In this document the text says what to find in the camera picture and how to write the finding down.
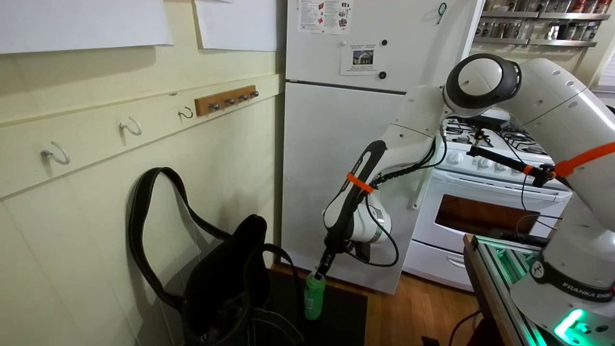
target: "black mat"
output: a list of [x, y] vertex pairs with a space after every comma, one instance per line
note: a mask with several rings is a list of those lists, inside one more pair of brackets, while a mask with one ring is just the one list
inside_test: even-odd
[[[271, 297], [269, 308], [290, 321], [295, 320], [293, 277], [269, 271]], [[303, 291], [304, 280], [301, 280]], [[367, 297], [327, 286], [320, 318], [305, 320], [304, 338], [308, 346], [363, 346]]]

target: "white paper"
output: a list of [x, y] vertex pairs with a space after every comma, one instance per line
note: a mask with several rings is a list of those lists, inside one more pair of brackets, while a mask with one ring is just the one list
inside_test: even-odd
[[0, 1], [0, 54], [169, 44], [163, 0]]
[[350, 35], [353, 0], [300, 0], [299, 32]]
[[339, 61], [341, 76], [378, 74], [378, 46], [376, 44], [351, 44], [342, 48]]
[[196, 0], [201, 47], [277, 50], [276, 0]]

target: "green water bottle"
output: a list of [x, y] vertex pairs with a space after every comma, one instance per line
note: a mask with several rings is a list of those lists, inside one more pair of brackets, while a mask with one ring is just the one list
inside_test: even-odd
[[320, 316], [322, 310], [322, 301], [325, 295], [324, 275], [319, 275], [320, 279], [314, 277], [314, 272], [311, 272], [306, 278], [306, 290], [303, 294], [303, 305], [305, 306], [305, 315], [308, 320], [316, 320]]

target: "photo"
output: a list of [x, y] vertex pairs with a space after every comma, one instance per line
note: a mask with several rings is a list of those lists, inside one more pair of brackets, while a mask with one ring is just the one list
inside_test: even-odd
[[371, 65], [374, 63], [374, 50], [355, 50], [352, 53], [353, 65]]

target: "freezer door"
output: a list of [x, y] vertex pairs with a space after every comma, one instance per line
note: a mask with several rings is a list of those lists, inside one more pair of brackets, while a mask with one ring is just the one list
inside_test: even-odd
[[[378, 140], [402, 95], [286, 83], [282, 247], [299, 267], [313, 270], [325, 249], [322, 211], [372, 141]], [[399, 247], [397, 266], [377, 268], [347, 254], [337, 256], [329, 276], [394, 293], [418, 213], [412, 208], [421, 171], [381, 185], [381, 199]], [[373, 245], [371, 260], [390, 263], [391, 243]]]
[[[288, 1], [287, 79], [405, 92], [420, 84], [443, 84], [454, 65], [467, 57], [483, 1], [447, 0], [438, 24], [441, 0], [355, 0], [349, 35], [300, 32], [303, 2]], [[352, 46], [371, 44], [376, 71], [341, 75], [344, 66], [359, 58]]]

